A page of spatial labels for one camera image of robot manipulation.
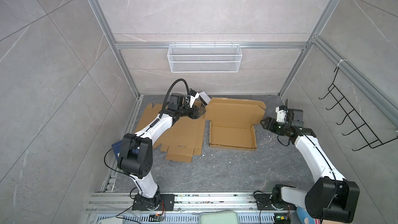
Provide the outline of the white digital clock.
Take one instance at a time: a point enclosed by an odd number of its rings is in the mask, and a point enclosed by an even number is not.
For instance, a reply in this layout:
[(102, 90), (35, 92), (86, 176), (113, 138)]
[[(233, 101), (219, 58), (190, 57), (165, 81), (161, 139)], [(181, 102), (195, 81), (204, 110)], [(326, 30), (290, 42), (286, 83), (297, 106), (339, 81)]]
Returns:
[(211, 101), (211, 98), (204, 91), (199, 93), (199, 99), (204, 106), (207, 106)]

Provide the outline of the pale green box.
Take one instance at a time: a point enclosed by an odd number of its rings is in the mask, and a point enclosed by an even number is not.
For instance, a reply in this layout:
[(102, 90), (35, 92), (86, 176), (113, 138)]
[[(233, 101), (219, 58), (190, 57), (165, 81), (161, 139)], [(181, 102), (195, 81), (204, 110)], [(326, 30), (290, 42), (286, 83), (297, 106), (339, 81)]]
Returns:
[(199, 224), (240, 224), (234, 211), (203, 213), (199, 216)]

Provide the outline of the pink plush pig toy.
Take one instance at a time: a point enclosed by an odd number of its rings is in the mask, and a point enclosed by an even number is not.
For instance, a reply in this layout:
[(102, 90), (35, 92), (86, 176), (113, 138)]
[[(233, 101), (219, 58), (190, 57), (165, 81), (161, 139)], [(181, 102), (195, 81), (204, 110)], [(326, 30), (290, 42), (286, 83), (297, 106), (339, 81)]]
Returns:
[(302, 224), (315, 224), (314, 219), (309, 215), (306, 209), (297, 207), (296, 213)]

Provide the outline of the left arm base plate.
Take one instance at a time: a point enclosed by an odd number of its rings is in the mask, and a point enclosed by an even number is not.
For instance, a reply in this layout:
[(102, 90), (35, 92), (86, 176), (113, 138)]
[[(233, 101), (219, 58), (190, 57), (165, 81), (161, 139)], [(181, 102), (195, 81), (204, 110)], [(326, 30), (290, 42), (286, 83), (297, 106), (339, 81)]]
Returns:
[(136, 194), (134, 197), (134, 205), (132, 210), (139, 211), (172, 211), (175, 204), (174, 194), (160, 194), (155, 195), (154, 198), (142, 197), (140, 194)]

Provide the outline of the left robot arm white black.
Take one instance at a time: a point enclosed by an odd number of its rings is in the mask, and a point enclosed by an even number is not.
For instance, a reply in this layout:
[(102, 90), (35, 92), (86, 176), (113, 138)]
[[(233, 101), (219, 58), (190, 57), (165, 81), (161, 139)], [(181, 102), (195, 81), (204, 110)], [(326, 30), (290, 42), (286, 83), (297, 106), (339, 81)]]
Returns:
[(134, 134), (127, 133), (121, 141), (117, 167), (133, 180), (138, 189), (136, 200), (149, 210), (155, 210), (161, 203), (159, 187), (150, 172), (153, 144), (179, 118), (199, 119), (205, 113), (205, 108), (194, 104), (199, 98), (200, 94), (192, 89), (187, 96), (172, 93), (170, 101), (153, 121)]

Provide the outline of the aluminium rail base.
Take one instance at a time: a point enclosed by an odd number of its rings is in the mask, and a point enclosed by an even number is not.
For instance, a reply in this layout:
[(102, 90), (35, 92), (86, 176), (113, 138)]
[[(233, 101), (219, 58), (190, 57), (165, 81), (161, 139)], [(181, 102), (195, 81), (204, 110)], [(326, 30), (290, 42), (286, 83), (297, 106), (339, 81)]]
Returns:
[(203, 213), (234, 211), (241, 224), (299, 224), (295, 211), (259, 211), (255, 192), (167, 192), (172, 211), (132, 210), (134, 193), (94, 193), (84, 211), (85, 224), (198, 224)]

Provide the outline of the lower flat cardboard sheet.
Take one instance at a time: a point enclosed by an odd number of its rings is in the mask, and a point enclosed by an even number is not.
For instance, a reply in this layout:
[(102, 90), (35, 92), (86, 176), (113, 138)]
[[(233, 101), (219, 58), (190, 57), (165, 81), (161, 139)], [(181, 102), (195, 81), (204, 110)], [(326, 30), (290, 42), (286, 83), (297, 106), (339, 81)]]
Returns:
[(199, 101), (188, 104), (188, 116), (178, 117), (172, 111), (161, 113), (162, 105), (149, 104), (138, 123), (134, 134), (139, 140), (147, 139), (152, 147), (161, 145), (166, 159), (192, 162), (194, 155), (201, 155), (204, 138), (205, 117), (192, 119), (192, 113), (202, 109)]

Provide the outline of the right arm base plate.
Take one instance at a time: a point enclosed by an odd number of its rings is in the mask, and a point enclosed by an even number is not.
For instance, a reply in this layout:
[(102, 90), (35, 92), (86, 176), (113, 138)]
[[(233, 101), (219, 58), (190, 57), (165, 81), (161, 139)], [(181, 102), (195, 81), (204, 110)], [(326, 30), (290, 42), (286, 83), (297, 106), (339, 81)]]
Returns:
[(281, 202), (281, 203), (272, 203), (272, 194), (265, 194), (263, 192), (255, 192), (253, 194), (255, 199), (255, 203), (257, 205), (257, 209), (259, 211), (295, 211), (296, 206), (293, 204)]

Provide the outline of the cardboard box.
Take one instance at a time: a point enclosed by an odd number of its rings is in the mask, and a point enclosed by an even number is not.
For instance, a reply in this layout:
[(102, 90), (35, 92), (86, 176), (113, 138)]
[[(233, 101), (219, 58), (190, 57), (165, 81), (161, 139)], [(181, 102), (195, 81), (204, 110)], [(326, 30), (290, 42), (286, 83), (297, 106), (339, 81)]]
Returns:
[(209, 146), (214, 148), (256, 150), (255, 125), (263, 119), (262, 101), (214, 97), (206, 106), (210, 121)]

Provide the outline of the blue book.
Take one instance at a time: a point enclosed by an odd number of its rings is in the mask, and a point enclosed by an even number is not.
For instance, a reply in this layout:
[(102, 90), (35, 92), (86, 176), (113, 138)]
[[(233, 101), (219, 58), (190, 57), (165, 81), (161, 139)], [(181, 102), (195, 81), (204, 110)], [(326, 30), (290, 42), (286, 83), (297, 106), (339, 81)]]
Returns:
[(112, 149), (113, 149), (115, 158), (118, 162), (120, 161), (120, 150), (121, 150), (122, 143), (123, 143), (123, 141), (119, 141), (119, 142), (112, 144)]

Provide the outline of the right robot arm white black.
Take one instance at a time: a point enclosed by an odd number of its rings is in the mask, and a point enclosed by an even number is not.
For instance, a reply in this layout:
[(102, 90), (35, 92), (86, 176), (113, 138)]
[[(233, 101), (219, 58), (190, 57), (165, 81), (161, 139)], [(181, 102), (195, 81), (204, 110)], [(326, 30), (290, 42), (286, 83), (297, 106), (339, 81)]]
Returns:
[(280, 209), (292, 204), (306, 210), (313, 219), (352, 223), (360, 188), (338, 171), (314, 131), (304, 127), (303, 111), (282, 105), (276, 108), (276, 118), (266, 117), (260, 123), (278, 137), (288, 137), (288, 144), (301, 153), (315, 182), (309, 191), (277, 184), (270, 197), (272, 206)]

